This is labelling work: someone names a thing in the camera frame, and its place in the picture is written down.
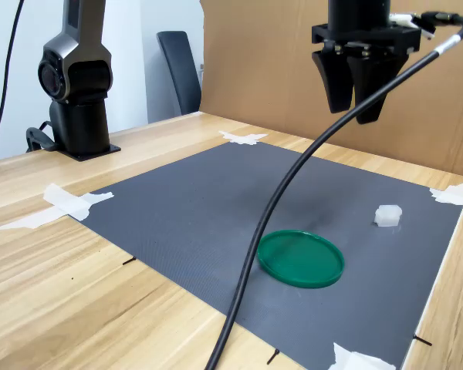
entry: wooden tabletop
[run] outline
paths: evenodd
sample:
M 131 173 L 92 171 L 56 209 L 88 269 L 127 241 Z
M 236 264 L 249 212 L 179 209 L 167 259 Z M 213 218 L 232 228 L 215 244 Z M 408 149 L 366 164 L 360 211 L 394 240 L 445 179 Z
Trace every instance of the wooden tabletop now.
M 0 161 L 0 225 L 49 206 L 56 183 L 82 195 L 225 142 L 261 141 L 302 152 L 312 142 L 207 114 L 111 136 L 122 151 L 78 163 L 44 150 Z M 324 144 L 317 156 L 426 187 L 463 177 Z M 70 217 L 35 230 L 0 230 L 0 368 L 203 368 L 224 315 Z M 463 369 L 463 212 L 406 369 Z M 235 325 L 220 368 L 301 368 Z

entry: cardboard box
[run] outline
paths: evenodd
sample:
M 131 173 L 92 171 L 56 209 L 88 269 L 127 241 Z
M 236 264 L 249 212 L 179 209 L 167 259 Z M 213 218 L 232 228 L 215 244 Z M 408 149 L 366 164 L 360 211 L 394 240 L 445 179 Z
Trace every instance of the cardboard box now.
M 327 22 L 327 0 L 201 0 L 201 111 L 315 139 L 331 114 L 312 61 L 311 28 Z M 463 14 L 463 2 L 393 0 L 392 12 Z M 404 69 L 454 34 L 421 40 Z M 391 92 L 379 121 L 354 120 L 331 143 L 463 174 L 463 42 Z

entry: green lid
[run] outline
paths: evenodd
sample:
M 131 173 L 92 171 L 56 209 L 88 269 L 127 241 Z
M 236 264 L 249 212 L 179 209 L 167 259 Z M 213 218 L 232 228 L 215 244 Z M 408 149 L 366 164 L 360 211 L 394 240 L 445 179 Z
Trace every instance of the green lid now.
M 299 230 L 281 230 L 261 239 L 257 256 L 274 278 L 301 288 L 334 284 L 343 273 L 340 250 L 326 239 Z

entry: black cord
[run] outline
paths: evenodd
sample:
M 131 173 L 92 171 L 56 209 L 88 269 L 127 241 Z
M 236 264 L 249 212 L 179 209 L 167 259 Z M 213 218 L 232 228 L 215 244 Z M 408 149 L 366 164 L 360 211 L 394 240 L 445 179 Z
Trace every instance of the black cord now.
M 10 35 L 10 41 L 8 42 L 7 59 L 5 60 L 5 75 L 3 79 L 2 101 L 0 102 L 0 122 L 2 121 L 5 97 L 7 96 L 8 66 L 10 65 L 10 57 L 12 55 L 12 47 L 14 45 L 15 30 L 17 29 L 17 24 L 19 23 L 19 16 L 21 15 L 23 4 L 24 0 L 19 0 L 19 5 L 17 5 L 17 12 L 15 13 L 14 24 L 12 26 L 12 33 Z
M 457 22 L 455 24 L 462 25 L 461 35 L 463 38 L 463 17 L 459 17 L 458 15 L 456 15 L 453 18 L 453 20 Z M 245 286 L 247 285 L 248 276 L 250 274 L 250 270 L 255 259 L 255 254 L 257 253 L 257 247 L 259 245 L 259 241 L 261 240 L 262 233 L 264 232 L 265 226 L 268 223 L 269 218 L 271 217 L 271 214 L 279 201 L 279 198 L 282 196 L 283 192 L 285 191 L 286 187 L 290 184 L 293 177 L 297 174 L 297 172 L 299 172 L 300 168 L 302 168 L 303 164 L 314 154 L 314 152 L 317 149 L 319 149 L 319 147 L 323 145 L 334 133 L 336 133 L 339 129 L 341 129 L 343 126 L 345 126 L 349 121 L 357 117 L 359 114 L 364 112 L 366 109 L 370 108 L 375 102 L 386 96 L 391 90 L 398 87 L 402 82 L 406 81 L 407 79 L 412 77 L 412 75 L 414 75 L 416 72 L 420 71 L 426 65 L 437 59 L 439 55 L 439 52 L 435 50 L 430 52 L 424 58 L 420 59 L 418 62 L 413 64 L 404 72 L 402 72 L 399 76 L 395 77 L 392 81 L 378 89 L 374 94 L 369 96 L 358 106 L 355 106 L 347 114 L 338 119 L 329 129 L 324 131 L 324 133 L 322 133 L 317 138 L 317 140 L 315 140 L 307 148 L 307 150 L 302 153 L 299 159 L 293 164 L 292 168 L 290 168 L 288 173 L 285 175 L 281 183 L 276 188 L 275 193 L 269 200 L 268 205 L 266 206 L 261 216 L 261 219 L 259 220 L 259 224 L 255 229 L 254 236 L 252 237 L 252 241 L 250 243 L 250 246 L 248 247 L 242 272 L 240 273 L 240 278 L 238 279 L 237 288 L 235 289 L 233 300 L 231 301 L 230 308 L 228 309 L 228 314 L 226 316 L 223 329 L 221 330 L 221 333 L 216 342 L 215 348 L 211 353 L 205 370 L 214 370 L 216 368 L 216 365 L 218 364 L 221 353 L 223 352 L 223 349 L 226 345 L 226 341 L 228 340 L 228 336 L 232 331 L 231 329 L 235 322 L 238 309 L 240 308 L 240 303 L 242 302 L 242 298 L 245 292 Z

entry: black office chair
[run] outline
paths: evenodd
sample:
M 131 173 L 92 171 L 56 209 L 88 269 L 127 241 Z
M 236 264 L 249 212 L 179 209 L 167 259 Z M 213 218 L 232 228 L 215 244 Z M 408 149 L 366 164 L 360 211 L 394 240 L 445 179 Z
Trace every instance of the black office chair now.
M 187 33 L 158 32 L 157 39 L 167 60 L 181 114 L 197 112 L 201 105 L 201 86 Z

